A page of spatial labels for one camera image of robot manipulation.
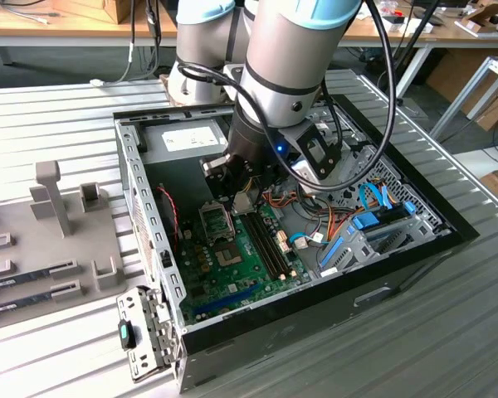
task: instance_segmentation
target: slotted metal table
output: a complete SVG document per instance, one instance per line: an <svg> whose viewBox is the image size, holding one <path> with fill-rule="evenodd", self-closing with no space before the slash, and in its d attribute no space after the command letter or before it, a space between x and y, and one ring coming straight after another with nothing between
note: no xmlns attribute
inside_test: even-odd
<svg viewBox="0 0 498 398"><path fill-rule="evenodd" d="M383 128L386 100L364 77L331 71L327 82ZM28 198L35 161L60 162L64 192L98 182L128 285L143 284L112 113L163 105L155 81L0 90L0 203ZM185 396L498 396L498 201L404 114L392 142L481 236L404 294ZM1 328L0 396L177 396L171 373L132 383L118 321L106 298Z"/></svg>

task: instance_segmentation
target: blue drive bracket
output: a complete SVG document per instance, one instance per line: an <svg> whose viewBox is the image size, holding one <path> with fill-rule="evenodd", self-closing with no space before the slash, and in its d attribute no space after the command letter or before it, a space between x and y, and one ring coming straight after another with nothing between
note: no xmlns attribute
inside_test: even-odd
<svg viewBox="0 0 498 398"><path fill-rule="evenodd" d="M380 223L378 218L371 212L358 214L352 219L352 222L359 230L364 230L365 228L376 226Z"/></svg>

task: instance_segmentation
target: metal bracket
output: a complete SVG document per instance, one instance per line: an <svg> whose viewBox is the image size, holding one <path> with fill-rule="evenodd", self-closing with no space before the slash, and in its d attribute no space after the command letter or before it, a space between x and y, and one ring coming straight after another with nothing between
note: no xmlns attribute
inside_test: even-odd
<svg viewBox="0 0 498 398"><path fill-rule="evenodd" d="M327 178L340 159L336 145L328 145L320 131L308 119L296 126L279 129L286 141L308 161L319 179Z"/></svg>
<svg viewBox="0 0 498 398"><path fill-rule="evenodd" d="M138 287L120 295L122 348L127 351L133 382L169 369L178 357L178 338L162 292Z"/></svg>

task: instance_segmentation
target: wooden desk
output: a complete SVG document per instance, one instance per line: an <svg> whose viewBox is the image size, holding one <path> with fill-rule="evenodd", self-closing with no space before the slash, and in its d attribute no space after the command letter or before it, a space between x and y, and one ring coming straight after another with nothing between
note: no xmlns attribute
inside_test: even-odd
<svg viewBox="0 0 498 398"><path fill-rule="evenodd" d="M51 2L25 7L27 12L50 12ZM136 46L152 46L145 16L145 2L136 10ZM119 25L96 21L68 12L57 11L60 17L44 17L44 25L17 17L0 7L0 46L127 46L129 45L129 18ZM160 21L163 33L161 46L175 46L177 27L161 5Z"/></svg>
<svg viewBox="0 0 498 398"><path fill-rule="evenodd" d="M403 12L409 12L409 9L403 9ZM458 21L459 18L453 17L441 17L445 25L442 27L433 27L432 33L423 33L415 47L425 47L429 45L434 45L435 47L470 47L470 48L481 48L481 47L496 47L498 48L498 39L477 39L471 34L463 31L460 27L454 24L454 21ZM388 34L389 40L392 44L398 44L402 38L402 33L400 32L390 32ZM406 35L403 40L403 45L407 43L411 35ZM374 26L373 20L365 18L360 21L356 19L350 26L349 30L345 33L344 39L340 43L341 46L376 46L380 47L380 39L378 37L378 32Z"/></svg>
<svg viewBox="0 0 498 398"><path fill-rule="evenodd" d="M153 39L149 35L143 10L144 2L139 5L136 21L136 46L152 46ZM33 7L27 7L31 11L50 11L49 2ZM400 9L409 13L409 6L401 4ZM48 17L50 25L32 22L25 18L12 15L0 7L0 47L7 46L127 46L129 44L129 19L122 24L115 25L100 22L93 19L59 12L61 17ZM442 17L445 22L443 27L434 27L432 33L422 34L415 47L417 53L413 57L406 73L398 83L397 95L402 98L417 75L422 64L427 59L433 48L498 48L498 40L476 39L469 33L454 24L456 18ZM175 46L177 28L162 9L161 23L163 28L163 40L161 46ZM389 33L389 40L397 45L402 37L400 32ZM409 41L405 37L403 44ZM351 47L380 47L381 42L373 24L368 17L362 21L355 20L345 34L339 46ZM2 57L7 58L7 53L2 49Z"/></svg>
<svg viewBox="0 0 498 398"><path fill-rule="evenodd" d="M401 2L399 9L403 11L404 15L409 14L409 5ZM458 21L459 18L448 16L440 16L440 18L443 20L443 26L433 27L432 33L423 33L417 40L415 47L418 50L397 85L398 98L403 97L430 51L434 48L498 48L498 39L478 39L457 27L454 21ZM402 33L390 32L388 36L391 44L396 46L402 38ZM411 35L407 35L404 38L403 46L409 42L410 37ZM355 20L339 45L380 47L380 39L373 20L370 17L361 21Z"/></svg>

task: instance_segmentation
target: motherboard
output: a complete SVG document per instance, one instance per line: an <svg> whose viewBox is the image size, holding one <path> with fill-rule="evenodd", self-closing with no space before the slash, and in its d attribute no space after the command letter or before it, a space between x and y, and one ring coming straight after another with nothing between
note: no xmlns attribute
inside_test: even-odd
<svg viewBox="0 0 498 398"><path fill-rule="evenodd" d="M181 304L187 324L310 282L266 204L240 216L205 205L195 218L182 221L181 229L178 264L188 292Z"/></svg>

